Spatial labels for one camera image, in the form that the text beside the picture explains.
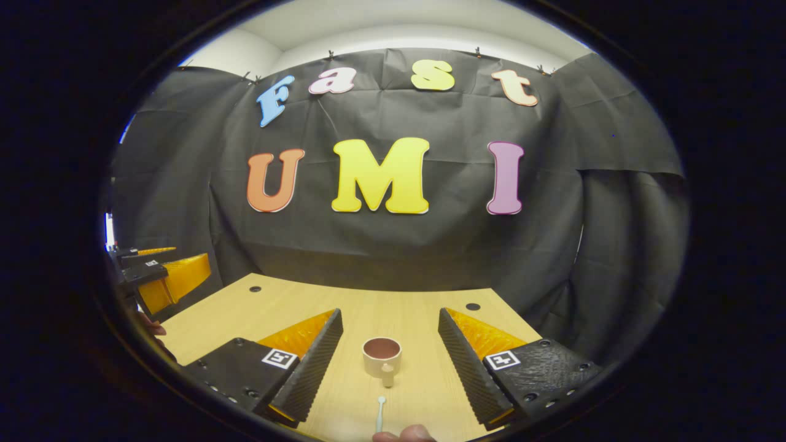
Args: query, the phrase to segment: beige mug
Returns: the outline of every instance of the beige mug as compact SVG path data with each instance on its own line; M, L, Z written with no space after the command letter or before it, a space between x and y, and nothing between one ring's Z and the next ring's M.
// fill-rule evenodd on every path
M389 337L372 337L363 343L365 372L382 379L385 387L393 386L393 377L401 369L401 345Z

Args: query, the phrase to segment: finger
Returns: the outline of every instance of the finger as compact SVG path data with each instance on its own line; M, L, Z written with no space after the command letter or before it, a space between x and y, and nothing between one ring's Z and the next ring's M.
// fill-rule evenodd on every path
M387 431L381 431L371 436L371 441L372 442L399 442L399 438L393 433L389 433Z
M167 331L161 325L153 325L149 327L151 333L156 336L167 336Z
M150 322L150 318L148 318L146 314L142 313L139 310L136 311L136 314L137 314L137 317L139 317L139 319L142 321L143 324L148 325L148 324L151 323Z
M421 424L410 425L401 432L401 442L435 442L426 427Z
M167 347L166 347L166 346L163 344L163 342L161 341L161 339L159 339L159 338L157 338L157 337L156 337L156 338L153 338L153 339L155 339L155 340L156 340L156 342L157 342L157 343L158 343L158 345L161 347L161 349L163 350L163 352L164 352L164 353L166 353L166 354L167 354L167 355L168 355L170 358L172 358L172 360L173 360L173 361L175 361L175 362L177 362L177 361L178 361L178 358L175 358L175 357L174 357L174 355L172 354L172 352L170 352L169 350L167 350Z

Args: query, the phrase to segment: blue letter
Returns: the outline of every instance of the blue letter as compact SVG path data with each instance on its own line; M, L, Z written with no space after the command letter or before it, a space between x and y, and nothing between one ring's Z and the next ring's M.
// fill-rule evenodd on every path
M259 98L256 99L256 102L262 106L262 123L259 124L260 127L267 126L269 122L284 112L284 106L279 106L278 102L286 101L289 96L289 89L286 85L293 81L295 81L295 77L286 76L274 84L273 87L262 92L262 95L259 95Z

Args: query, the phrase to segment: purple letter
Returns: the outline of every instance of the purple letter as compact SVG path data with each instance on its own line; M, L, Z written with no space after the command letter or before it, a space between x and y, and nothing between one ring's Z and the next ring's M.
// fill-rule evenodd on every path
M519 201L519 158L524 149L509 142L490 142L494 155L494 197L486 210L491 215L515 215L521 212Z

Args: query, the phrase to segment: cup handle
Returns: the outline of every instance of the cup handle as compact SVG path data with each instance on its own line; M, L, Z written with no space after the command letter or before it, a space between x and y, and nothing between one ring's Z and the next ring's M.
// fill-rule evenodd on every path
M393 386L393 366L382 364L382 386L390 388Z

